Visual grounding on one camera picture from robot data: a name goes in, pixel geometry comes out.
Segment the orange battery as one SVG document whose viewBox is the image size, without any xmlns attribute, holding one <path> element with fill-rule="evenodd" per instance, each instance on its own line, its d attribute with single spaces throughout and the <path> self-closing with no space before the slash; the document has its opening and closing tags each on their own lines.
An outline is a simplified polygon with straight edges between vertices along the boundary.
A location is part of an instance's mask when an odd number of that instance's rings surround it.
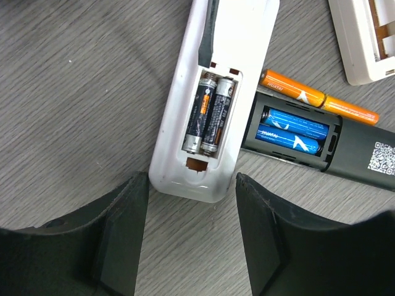
<svg viewBox="0 0 395 296">
<path fill-rule="evenodd" d="M 322 109 L 372 126 L 376 125 L 380 119 L 380 116 L 371 110 L 364 109 L 358 105 L 342 101 L 341 99 L 329 95 L 325 96 Z"/>
<path fill-rule="evenodd" d="M 260 85 L 313 107 L 321 107 L 325 101 L 323 92 L 269 69 L 263 71 Z"/>
</svg>

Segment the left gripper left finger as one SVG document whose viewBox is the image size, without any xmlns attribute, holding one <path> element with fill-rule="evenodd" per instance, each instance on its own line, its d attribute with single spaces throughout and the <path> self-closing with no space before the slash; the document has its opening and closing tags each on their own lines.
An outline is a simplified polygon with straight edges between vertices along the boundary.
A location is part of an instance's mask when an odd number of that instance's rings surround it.
<svg viewBox="0 0 395 296">
<path fill-rule="evenodd" d="M 41 227 L 1 229 L 2 295 L 133 295 L 149 180 L 114 190 Z"/>
</svg>

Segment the yellow handled screwdriver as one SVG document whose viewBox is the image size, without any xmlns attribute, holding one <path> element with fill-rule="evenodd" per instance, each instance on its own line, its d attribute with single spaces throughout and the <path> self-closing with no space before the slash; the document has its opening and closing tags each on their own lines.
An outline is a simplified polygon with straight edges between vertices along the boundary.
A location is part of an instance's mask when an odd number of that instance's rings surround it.
<svg viewBox="0 0 395 296">
<path fill-rule="evenodd" d="M 206 19 L 198 49 L 198 65 L 209 68 L 214 51 L 214 32 L 219 0 L 208 0 Z"/>
</svg>

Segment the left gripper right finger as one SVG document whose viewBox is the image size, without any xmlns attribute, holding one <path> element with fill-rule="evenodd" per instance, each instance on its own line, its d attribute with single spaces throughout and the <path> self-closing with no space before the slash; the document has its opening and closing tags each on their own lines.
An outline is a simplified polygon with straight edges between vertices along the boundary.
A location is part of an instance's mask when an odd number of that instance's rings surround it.
<svg viewBox="0 0 395 296">
<path fill-rule="evenodd" d="M 329 220 L 236 177 L 253 295 L 393 295 L 394 212 L 356 224 Z"/>
</svg>

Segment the slim white remote control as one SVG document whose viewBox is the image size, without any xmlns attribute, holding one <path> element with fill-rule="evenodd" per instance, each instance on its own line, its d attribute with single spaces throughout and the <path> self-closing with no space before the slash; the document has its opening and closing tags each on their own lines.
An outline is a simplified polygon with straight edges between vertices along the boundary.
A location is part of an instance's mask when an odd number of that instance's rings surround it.
<svg viewBox="0 0 395 296">
<path fill-rule="evenodd" d="M 394 1 L 329 1 L 349 84 L 394 75 Z"/>
</svg>

